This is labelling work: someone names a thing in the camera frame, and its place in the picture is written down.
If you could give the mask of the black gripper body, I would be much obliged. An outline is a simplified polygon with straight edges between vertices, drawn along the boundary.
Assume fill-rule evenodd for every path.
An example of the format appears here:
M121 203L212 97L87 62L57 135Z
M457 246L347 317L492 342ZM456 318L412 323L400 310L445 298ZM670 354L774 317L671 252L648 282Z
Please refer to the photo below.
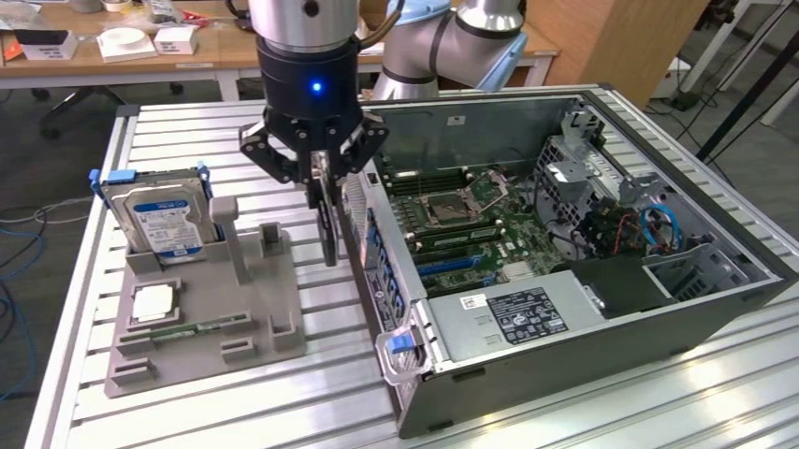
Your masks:
M259 38L257 56L272 136L293 150L344 151L360 133L357 53L360 40L347 38L324 51L289 51Z

